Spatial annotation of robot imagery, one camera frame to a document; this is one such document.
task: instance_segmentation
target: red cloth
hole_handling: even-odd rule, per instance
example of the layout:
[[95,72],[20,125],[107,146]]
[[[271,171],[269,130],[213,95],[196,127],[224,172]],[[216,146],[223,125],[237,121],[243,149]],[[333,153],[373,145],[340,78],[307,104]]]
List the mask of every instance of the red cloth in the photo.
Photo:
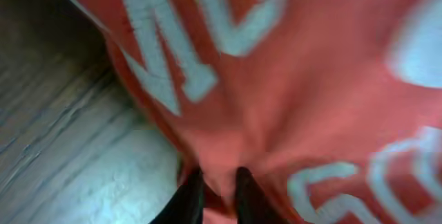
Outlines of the red cloth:
[[[187,168],[201,166],[226,205],[236,169],[244,166],[293,223],[440,222],[442,86],[407,81],[389,65],[394,40],[421,0],[283,0],[275,24],[240,51],[235,42],[221,48],[204,0],[169,0],[200,63],[216,78],[196,100],[183,90],[186,61],[176,61],[181,57],[156,19],[161,5],[140,0],[134,7],[154,19],[179,115],[149,95],[123,56],[124,50],[149,69],[143,55],[152,54],[143,53],[134,33],[144,23],[131,21],[127,2],[76,1],[102,30],[141,109],[183,153]],[[226,0],[233,24],[266,1]],[[209,208],[204,221],[235,223],[230,213]]]

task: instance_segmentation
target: wooden floor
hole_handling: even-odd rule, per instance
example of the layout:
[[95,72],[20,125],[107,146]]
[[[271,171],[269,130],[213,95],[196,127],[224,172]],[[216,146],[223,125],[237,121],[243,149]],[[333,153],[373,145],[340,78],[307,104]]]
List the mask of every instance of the wooden floor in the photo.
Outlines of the wooden floor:
[[0,0],[0,224],[148,223],[177,154],[67,0]]

